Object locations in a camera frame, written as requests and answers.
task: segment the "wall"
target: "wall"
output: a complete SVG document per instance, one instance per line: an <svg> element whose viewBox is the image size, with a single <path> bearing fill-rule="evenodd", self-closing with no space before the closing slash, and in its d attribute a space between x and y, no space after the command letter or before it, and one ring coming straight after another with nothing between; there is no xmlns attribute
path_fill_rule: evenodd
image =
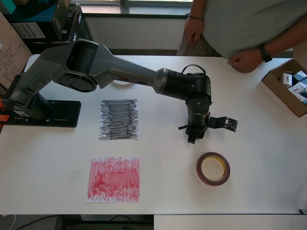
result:
<svg viewBox="0 0 307 230"><path fill-rule="evenodd" d="M93 40L111 49L178 49L184 19L86 18Z"/></svg>

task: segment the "man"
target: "man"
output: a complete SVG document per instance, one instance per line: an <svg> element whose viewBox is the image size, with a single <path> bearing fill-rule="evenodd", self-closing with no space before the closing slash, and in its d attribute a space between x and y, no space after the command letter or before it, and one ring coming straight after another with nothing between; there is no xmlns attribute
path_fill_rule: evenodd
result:
<svg viewBox="0 0 307 230"><path fill-rule="evenodd" d="M193 0L179 56L223 56L242 73L307 41L307 0Z"/></svg>

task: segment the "black box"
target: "black box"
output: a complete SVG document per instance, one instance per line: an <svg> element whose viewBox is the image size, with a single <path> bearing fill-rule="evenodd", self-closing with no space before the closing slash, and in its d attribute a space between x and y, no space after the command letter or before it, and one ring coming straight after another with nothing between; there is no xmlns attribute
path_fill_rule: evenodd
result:
<svg viewBox="0 0 307 230"><path fill-rule="evenodd" d="M85 18L83 17L82 9L79 4L70 4L66 20L75 22L81 38L92 41L90 30Z"/></svg>
<svg viewBox="0 0 307 230"><path fill-rule="evenodd" d="M78 38L81 38L79 31L74 22L66 21L64 25L64 30L62 33L62 38L59 41L51 43L26 43L32 54L41 54L45 49L62 46L76 41Z"/></svg>
<svg viewBox="0 0 307 230"><path fill-rule="evenodd" d="M5 17L25 42L56 41L62 36L69 4L70 0L29 0Z"/></svg>

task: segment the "white table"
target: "white table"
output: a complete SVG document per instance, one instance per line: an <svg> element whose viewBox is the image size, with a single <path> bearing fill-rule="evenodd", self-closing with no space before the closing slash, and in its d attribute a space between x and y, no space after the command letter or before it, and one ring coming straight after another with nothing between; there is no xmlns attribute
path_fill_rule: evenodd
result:
<svg viewBox="0 0 307 230"><path fill-rule="evenodd" d="M306 230L303 215L155 215L154 230Z"/></svg>
<svg viewBox="0 0 307 230"><path fill-rule="evenodd" d="M177 130L187 121L183 101L145 86L81 93L51 83L41 91L46 99L82 103L78 126L4 126L0 214L277 214L297 213L307 204L307 116L297 118L260 82L285 59L240 74L218 57L123 58L152 69L203 66L212 82L212 116L237 119L237 132L210 129L188 144ZM124 98L139 100L139 140L98 141L100 100ZM197 159L209 151L225 156L231 167L219 187L203 184L195 172ZM85 202L90 160L104 156L140 156L138 203Z"/></svg>

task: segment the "red scribbled paper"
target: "red scribbled paper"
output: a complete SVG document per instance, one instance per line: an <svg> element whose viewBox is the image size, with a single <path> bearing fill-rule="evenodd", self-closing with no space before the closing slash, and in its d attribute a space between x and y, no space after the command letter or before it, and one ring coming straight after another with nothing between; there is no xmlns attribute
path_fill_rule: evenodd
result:
<svg viewBox="0 0 307 230"><path fill-rule="evenodd" d="M139 157L92 159L87 202L138 202L139 197Z"/></svg>

